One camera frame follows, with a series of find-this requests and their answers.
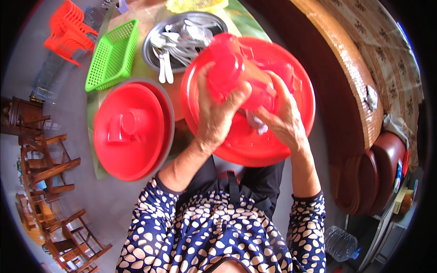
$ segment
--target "hand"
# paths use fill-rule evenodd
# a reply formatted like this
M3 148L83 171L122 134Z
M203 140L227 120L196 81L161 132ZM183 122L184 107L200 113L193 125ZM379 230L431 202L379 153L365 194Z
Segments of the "hand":
M239 89L232 91L223 103L217 102L207 88L207 75L213 62L202 67L197 75L199 88L199 129L196 138L211 148L217 149L224 141L231 128L232 119L240 106L250 97L252 87L243 82Z
M290 148L293 156L302 148L309 147L300 112L284 81L272 71L264 72L272 79L278 96L279 108L276 115L269 113L262 106L256 109L254 113L269 127L280 142Z

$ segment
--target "polka dot shirt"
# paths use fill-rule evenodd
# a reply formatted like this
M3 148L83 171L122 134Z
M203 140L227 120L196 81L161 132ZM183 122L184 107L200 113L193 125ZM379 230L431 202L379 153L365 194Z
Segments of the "polka dot shirt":
M194 195L176 215L178 195L152 180L135 205L128 238L116 273L212 272L222 262L238 261L247 272L323 273L323 193L296 198L284 239L254 200L229 193Z

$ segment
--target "stacked plastic chairs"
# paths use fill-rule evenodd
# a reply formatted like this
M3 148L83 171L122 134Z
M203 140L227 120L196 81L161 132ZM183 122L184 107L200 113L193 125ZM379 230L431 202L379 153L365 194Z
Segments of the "stacked plastic chairs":
M94 49L94 42L86 33L98 35L83 23L83 18L83 11L70 0L66 0L50 18L52 34L44 43L45 47L77 66L79 63L72 59L73 54L78 49Z

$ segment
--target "black pants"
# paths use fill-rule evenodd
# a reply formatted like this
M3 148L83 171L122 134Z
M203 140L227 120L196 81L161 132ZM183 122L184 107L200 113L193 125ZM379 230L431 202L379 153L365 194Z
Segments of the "black pants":
M284 169L285 161L260 167L246 168L239 190L241 194L252 198L255 202L260 202L267 197L271 201L270 208L264 210L265 214L271 219L276 208L277 198L279 196L279 186L282 180L282 170ZM228 190L229 186L225 186L223 181L218 181L217 171L215 170L214 159L212 156L198 170L187 189L181 194L177 209L181 204L188 201L192 196L198 193L204 193L211 190Z

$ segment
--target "green plastic basket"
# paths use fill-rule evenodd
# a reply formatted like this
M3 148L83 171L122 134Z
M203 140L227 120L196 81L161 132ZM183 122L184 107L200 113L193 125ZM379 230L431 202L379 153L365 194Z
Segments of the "green plastic basket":
M138 38L138 19L105 34L91 61L85 91L103 90L129 78Z

